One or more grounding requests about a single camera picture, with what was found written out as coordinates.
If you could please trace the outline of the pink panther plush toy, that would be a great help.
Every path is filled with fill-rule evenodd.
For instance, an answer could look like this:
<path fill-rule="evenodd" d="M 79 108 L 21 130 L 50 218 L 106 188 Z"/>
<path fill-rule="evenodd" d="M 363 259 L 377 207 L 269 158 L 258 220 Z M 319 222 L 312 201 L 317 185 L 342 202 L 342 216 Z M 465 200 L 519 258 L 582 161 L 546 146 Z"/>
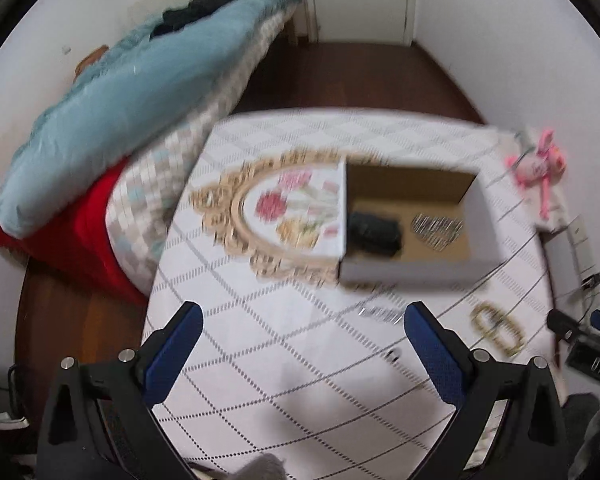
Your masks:
<path fill-rule="evenodd" d="M 544 129 L 540 136 L 532 139 L 528 130 L 514 134 L 518 146 L 517 155 L 505 159 L 507 169 L 524 192 L 538 193 L 538 213 L 543 222 L 550 221 L 550 193 L 567 169 L 567 161 L 554 139 L 553 129 Z"/>

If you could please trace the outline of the black smartwatch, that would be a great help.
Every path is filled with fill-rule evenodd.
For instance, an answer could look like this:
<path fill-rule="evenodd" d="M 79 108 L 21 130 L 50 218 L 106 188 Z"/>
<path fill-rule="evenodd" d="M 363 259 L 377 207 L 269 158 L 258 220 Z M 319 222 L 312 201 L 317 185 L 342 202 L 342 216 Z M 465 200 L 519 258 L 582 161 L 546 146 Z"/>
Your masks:
<path fill-rule="evenodd" d="M 402 250 L 402 228 L 398 220 L 353 211 L 347 218 L 348 243 L 362 252 L 393 257 Z"/>

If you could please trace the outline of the white power strip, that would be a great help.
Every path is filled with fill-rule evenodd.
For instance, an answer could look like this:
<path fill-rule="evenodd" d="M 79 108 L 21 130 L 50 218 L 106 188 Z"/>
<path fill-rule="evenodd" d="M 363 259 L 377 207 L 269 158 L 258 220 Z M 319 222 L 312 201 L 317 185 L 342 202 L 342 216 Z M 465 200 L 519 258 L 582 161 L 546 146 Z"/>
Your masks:
<path fill-rule="evenodd" d="M 581 216 L 555 232 L 542 232 L 541 243 L 557 297 L 594 292 L 600 287 L 600 269 Z"/>

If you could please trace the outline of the white patterned tablecloth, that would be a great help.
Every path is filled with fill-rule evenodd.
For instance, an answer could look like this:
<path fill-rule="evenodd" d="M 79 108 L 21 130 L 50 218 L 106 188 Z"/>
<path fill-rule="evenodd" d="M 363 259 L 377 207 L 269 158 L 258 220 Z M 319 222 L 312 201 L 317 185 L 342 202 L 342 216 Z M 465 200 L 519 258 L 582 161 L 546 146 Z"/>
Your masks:
<path fill-rule="evenodd" d="M 291 479 L 406 478 L 453 413 L 404 334 L 404 309 L 416 300 L 474 349 L 489 344 L 471 324 L 488 302 L 520 328 L 517 363 L 553 355 L 550 281 L 502 141 L 468 122 L 371 110 L 235 115 L 213 128 L 178 203 L 145 320 L 148 332 L 158 330 L 188 300 L 204 315 L 154 411 L 184 460 L 233 472 L 271 453 Z M 347 288 L 333 266 L 311 271 L 276 257 L 227 222 L 231 198 L 243 211 L 264 203 L 296 222 L 274 170 L 339 153 L 477 170 L 503 264 L 475 284 L 438 291 Z"/>

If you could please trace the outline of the checkered bed sheet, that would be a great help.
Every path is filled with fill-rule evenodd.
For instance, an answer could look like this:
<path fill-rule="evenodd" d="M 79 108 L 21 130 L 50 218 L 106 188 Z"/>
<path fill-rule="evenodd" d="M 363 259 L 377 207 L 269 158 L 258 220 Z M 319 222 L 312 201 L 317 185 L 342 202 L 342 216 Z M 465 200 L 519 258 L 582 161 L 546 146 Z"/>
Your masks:
<path fill-rule="evenodd" d="M 176 206 L 211 130 L 234 110 L 296 9 L 291 3 L 258 25 L 244 53 L 200 104 L 134 155 L 114 185 L 105 228 L 114 260 L 141 294 L 150 294 Z"/>

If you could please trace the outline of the black clothing on bed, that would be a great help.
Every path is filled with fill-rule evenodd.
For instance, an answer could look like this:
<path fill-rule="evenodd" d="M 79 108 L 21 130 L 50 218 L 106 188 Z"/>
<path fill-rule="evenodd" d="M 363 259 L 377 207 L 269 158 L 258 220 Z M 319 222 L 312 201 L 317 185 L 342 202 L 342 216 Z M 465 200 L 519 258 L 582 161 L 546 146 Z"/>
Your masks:
<path fill-rule="evenodd" d="M 151 31 L 149 39 L 166 36 L 178 32 L 182 28 L 194 24 L 215 13 L 234 0 L 189 0 L 186 6 L 166 9 L 161 21 Z"/>

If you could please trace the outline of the white cardboard box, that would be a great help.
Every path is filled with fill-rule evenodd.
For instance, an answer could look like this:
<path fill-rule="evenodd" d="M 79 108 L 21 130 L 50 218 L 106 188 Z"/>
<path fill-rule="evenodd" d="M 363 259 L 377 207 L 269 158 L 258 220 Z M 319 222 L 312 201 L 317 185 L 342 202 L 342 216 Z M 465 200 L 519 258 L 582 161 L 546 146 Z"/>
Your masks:
<path fill-rule="evenodd" d="M 347 160 L 339 171 L 340 283 L 450 287 L 475 283 L 504 262 L 498 222 L 476 170 Z M 384 257 L 352 247 L 347 218 L 353 211 L 398 220 L 402 250 Z"/>

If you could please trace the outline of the red blanket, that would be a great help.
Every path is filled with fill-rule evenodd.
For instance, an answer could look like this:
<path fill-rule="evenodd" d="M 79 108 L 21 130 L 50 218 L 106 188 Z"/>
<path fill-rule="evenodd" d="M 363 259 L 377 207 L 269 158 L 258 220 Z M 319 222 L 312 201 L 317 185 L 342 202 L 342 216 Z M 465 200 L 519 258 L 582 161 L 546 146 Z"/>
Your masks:
<path fill-rule="evenodd" d="M 128 161 L 109 168 L 90 188 L 45 226 L 17 240 L 0 227 L 0 248 L 50 266 L 84 289 L 143 306 L 140 292 L 119 266 L 106 229 L 106 208 Z"/>

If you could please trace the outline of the light blue quilt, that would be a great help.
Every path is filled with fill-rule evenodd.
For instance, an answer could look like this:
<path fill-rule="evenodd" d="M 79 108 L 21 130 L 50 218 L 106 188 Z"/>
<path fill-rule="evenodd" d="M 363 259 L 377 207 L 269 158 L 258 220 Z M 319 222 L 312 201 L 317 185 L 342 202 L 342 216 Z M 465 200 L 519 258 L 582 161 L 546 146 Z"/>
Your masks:
<path fill-rule="evenodd" d="M 21 240 L 108 168 L 203 101 L 260 25 L 302 0 L 233 0 L 177 32 L 132 30 L 34 122 L 0 185 L 0 226 Z"/>

